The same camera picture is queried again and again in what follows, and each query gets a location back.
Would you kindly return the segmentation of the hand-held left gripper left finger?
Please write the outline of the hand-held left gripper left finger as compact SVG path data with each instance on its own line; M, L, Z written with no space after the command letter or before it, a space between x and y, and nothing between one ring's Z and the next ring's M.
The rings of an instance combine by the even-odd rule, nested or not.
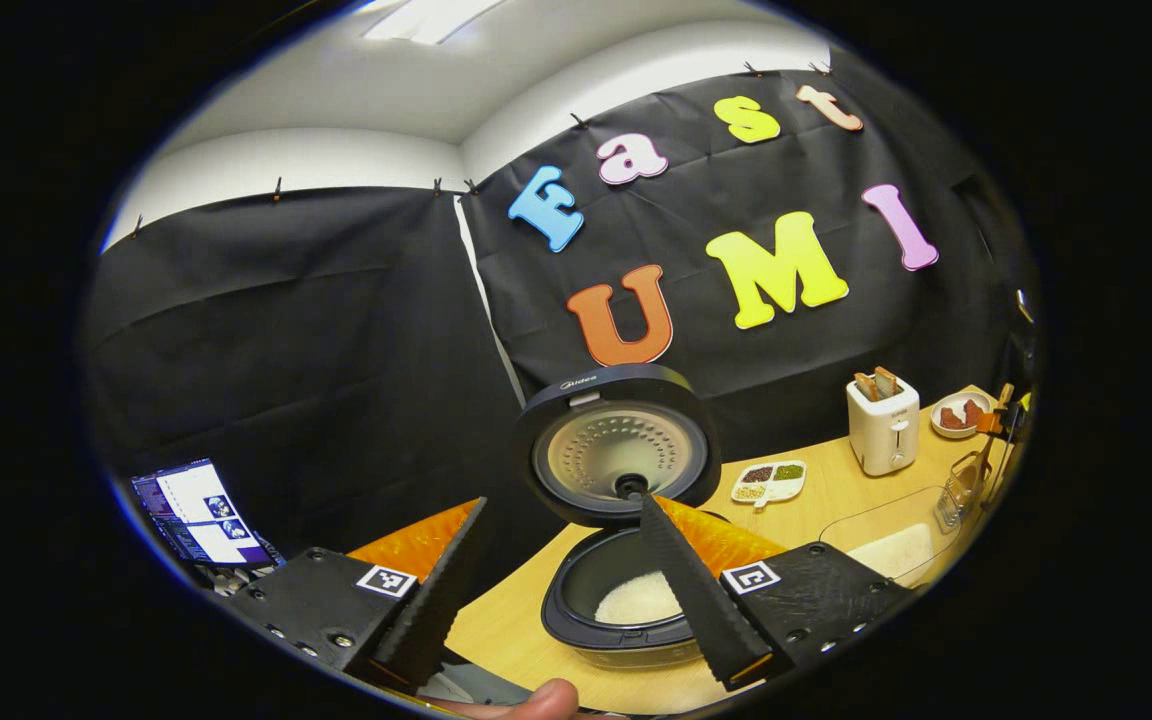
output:
M238 588L228 607L311 660L415 691L442 665L488 547L492 511L477 497L351 553L308 548Z

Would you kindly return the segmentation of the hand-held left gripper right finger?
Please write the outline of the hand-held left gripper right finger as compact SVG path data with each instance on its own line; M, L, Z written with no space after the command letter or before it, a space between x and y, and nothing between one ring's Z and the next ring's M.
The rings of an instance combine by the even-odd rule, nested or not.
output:
M794 550L666 497L641 535L727 689L804 676L914 601L914 592L824 541Z

